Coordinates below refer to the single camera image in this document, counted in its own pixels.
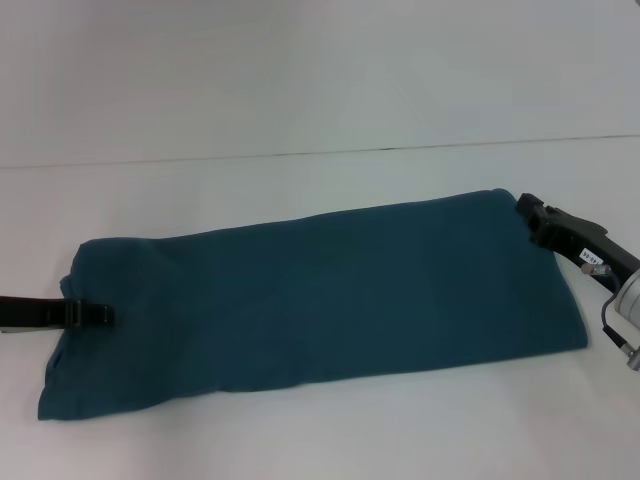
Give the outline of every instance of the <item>teal towel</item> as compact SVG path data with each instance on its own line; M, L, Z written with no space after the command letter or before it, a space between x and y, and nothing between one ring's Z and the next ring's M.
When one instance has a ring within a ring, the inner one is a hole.
M585 347L554 255L514 207L495 190L85 243L62 291L113 306L117 325L64 332L39 418Z

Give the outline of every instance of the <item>white background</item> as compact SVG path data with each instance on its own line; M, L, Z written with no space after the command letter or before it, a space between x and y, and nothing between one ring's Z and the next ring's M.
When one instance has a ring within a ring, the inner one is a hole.
M0 165L640 133L634 0L0 0Z
M0 291L59 295L77 246L504 187L640 252L640 140L0 171ZM640 376L600 332L606 290L566 261L588 349L436 372L214 394L38 422L56 332L0 336L7 478L622 479L640 468ZM482 281L482 269L469 275ZM634 344L640 333L612 323Z
M92 238L495 187L640 255L640 139L410 148L640 135L639 25L633 0L0 0L0 292L59 296ZM85 422L36 420L59 333L1 335L0 472L635 478L640 376L600 332L607 292L560 264L586 350Z

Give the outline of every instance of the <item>teal fabric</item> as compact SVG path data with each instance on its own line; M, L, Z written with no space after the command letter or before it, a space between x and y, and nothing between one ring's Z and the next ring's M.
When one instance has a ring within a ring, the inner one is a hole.
M495 190L88 242L63 293L112 305L117 326L64 332L39 418L585 347L554 255L514 207Z

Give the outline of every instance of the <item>folded cloth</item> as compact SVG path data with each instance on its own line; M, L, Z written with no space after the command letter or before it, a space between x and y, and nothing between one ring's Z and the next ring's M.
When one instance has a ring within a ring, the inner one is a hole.
M161 240L82 245L40 419L583 348L554 255L504 190Z

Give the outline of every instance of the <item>label sticker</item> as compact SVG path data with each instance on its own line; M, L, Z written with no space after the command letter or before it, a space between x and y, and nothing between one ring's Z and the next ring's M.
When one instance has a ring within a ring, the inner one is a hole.
M587 248L582 250L580 258L592 265L602 265L604 263L604 260Z

